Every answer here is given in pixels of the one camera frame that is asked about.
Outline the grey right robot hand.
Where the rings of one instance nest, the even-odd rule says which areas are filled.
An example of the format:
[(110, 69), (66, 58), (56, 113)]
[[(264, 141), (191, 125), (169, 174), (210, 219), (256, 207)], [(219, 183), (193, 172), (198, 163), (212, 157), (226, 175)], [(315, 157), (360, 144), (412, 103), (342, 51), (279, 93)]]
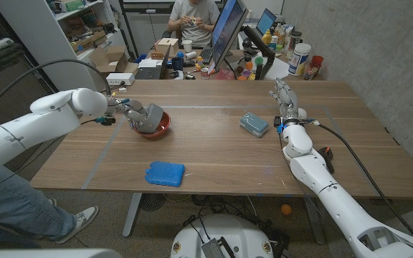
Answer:
[(298, 124), (307, 120), (307, 112), (299, 107), (297, 95), (282, 78), (275, 78), (276, 92), (269, 91), (270, 96), (275, 98), (279, 110), (280, 119), (284, 125)]

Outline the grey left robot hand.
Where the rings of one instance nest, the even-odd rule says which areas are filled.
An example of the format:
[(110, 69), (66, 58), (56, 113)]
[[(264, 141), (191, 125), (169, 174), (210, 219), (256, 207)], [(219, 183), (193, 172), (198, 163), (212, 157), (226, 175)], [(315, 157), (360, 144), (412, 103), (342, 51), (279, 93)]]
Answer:
[(139, 101), (117, 99), (115, 101), (115, 111), (124, 114), (132, 129), (139, 133), (153, 132), (153, 123), (149, 120), (149, 114)]

